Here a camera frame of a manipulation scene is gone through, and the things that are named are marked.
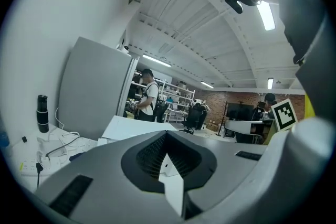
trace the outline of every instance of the man in white t-shirt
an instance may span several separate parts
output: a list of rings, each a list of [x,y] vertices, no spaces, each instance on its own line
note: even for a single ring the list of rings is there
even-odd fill
[[[139,109],[138,120],[154,121],[153,111],[156,106],[156,100],[159,95],[159,86],[154,80],[153,72],[150,69],[142,71],[143,83],[146,83],[146,90],[142,94],[142,99],[135,107]]]

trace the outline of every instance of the ceiling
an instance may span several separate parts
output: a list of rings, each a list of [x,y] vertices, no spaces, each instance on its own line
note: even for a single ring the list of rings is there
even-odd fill
[[[266,31],[257,7],[243,6],[239,15],[224,0],[131,1],[141,8],[129,48],[171,64],[166,74],[200,88],[205,81],[215,88],[264,89],[273,77],[275,89],[302,89],[277,5],[270,5],[276,29]]]

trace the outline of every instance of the sleeve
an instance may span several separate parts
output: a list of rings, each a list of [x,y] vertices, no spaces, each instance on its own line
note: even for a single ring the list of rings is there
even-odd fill
[[[158,98],[159,87],[157,85],[152,85],[147,91],[148,97]]]

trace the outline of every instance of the qr code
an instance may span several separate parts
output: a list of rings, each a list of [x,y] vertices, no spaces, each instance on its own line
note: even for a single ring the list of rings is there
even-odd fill
[[[296,123],[296,117],[293,114],[289,102],[285,102],[273,109],[281,130]]]

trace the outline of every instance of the black plug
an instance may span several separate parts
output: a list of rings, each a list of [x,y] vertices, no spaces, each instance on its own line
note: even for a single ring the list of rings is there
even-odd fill
[[[41,165],[41,163],[36,163],[36,169],[37,169],[37,187],[40,183],[40,173],[41,171],[43,171],[43,167]]]

